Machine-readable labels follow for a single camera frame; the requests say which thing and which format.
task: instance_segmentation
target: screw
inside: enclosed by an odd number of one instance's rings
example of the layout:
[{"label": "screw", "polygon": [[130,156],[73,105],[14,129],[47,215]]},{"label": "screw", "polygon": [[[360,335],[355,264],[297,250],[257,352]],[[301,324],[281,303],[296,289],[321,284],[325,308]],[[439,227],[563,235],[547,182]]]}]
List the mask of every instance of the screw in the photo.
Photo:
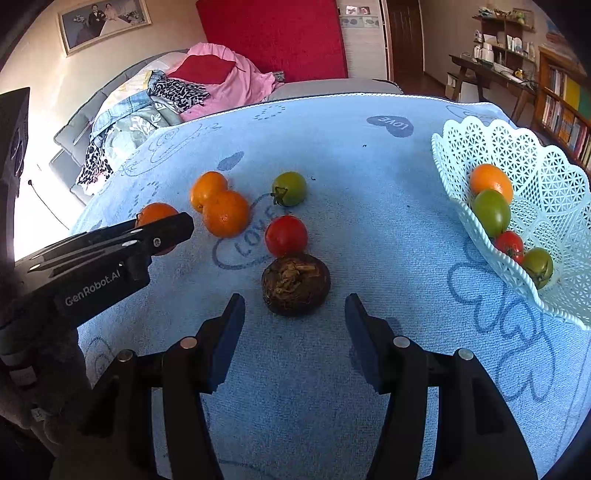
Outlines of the screw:
[{"label": "screw", "polygon": [[117,354],[117,360],[119,362],[129,362],[134,357],[134,353],[131,350],[121,350]]},{"label": "screw", "polygon": [[195,348],[197,339],[195,337],[185,337],[181,340],[181,347],[184,349]]},{"label": "screw", "polygon": [[460,348],[457,354],[464,360],[472,360],[474,358],[474,354],[467,348]]},{"label": "screw", "polygon": [[396,337],[394,339],[394,345],[398,348],[407,348],[408,346],[410,346],[410,340],[402,336]]}]

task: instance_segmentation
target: denim jacket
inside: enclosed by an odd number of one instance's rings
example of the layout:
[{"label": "denim jacket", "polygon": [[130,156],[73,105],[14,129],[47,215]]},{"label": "denim jacket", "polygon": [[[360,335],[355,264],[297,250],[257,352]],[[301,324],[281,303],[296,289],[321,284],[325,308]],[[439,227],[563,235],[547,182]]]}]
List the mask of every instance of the denim jacket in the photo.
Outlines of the denim jacket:
[{"label": "denim jacket", "polygon": [[[154,70],[148,81],[148,90],[150,87],[160,80],[164,76],[164,72],[160,70]],[[117,105],[109,108],[106,112],[100,114],[92,125],[92,132],[90,133],[90,141],[94,141],[95,144],[100,147],[102,143],[101,135],[111,125],[118,120],[130,115],[131,113],[137,112],[145,106],[152,105],[154,102],[148,94],[148,90],[142,90],[125,100],[121,100]]]}]

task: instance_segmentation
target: dark brown fruit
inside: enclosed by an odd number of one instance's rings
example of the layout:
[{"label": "dark brown fruit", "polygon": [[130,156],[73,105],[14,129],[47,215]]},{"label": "dark brown fruit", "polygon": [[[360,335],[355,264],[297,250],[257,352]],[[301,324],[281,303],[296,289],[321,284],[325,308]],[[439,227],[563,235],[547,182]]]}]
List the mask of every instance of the dark brown fruit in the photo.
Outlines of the dark brown fruit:
[{"label": "dark brown fruit", "polygon": [[276,259],[261,280],[269,310],[285,317],[312,312],[330,291],[329,269],[316,257],[303,253]]}]

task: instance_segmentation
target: orange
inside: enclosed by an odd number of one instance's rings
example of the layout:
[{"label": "orange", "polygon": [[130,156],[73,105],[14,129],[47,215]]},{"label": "orange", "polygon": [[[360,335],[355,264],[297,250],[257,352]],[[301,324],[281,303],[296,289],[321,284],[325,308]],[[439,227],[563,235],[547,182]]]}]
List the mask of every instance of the orange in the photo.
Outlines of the orange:
[{"label": "orange", "polygon": [[[144,208],[142,208],[142,211],[138,213],[138,216],[135,219],[135,226],[136,228],[144,226],[148,223],[152,223],[157,220],[162,220],[163,218],[170,217],[176,214],[178,214],[176,209],[170,206],[168,203],[150,203],[149,205],[146,205]],[[174,247],[171,247],[169,249],[162,250],[160,253],[154,255],[166,255],[173,250]]]},{"label": "orange", "polygon": [[191,205],[199,213],[203,213],[203,204],[206,200],[227,189],[228,181],[226,177],[217,171],[208,171],[201,175],[191,188]]},{"label": "orange", "polygon": [[470,188],[474,195],[478,195],[482,190],[490,189],[503,195],[507,204],[513,200],[513,185],[509,177],[500,168],[488,163],[478,165],[472,170]]},{"label": "orange", "polygon": [[250,212],[242,195],[224,190],[203,205],[203,224],[216,237],[232,238],[246,230]]}]

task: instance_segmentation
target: white plastic basket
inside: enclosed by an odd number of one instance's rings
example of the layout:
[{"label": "white plastic basket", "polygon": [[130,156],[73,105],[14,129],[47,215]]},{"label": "white plastic basket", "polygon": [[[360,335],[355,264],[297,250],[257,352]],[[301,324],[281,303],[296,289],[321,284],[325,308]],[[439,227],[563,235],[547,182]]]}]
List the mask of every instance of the white plastic basket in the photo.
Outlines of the white plastic basket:
[{"label": "white plastic basket", "polygon": [[[525,128],[502,120],[486,127],[469,116],[449,120],[443,137],[434,134],[433,158],[443,186],[468,235],[493,270],[517,293],[544,312],[591,329],[591,193],[586,173],[571,165],[557,147],[542,147]],[[490,163],[511,179],[509,229],[526,249],[543,247],[552,255],[554,274],[540,291],[513,259],[498,251],[472,213],[469,178]]]}]

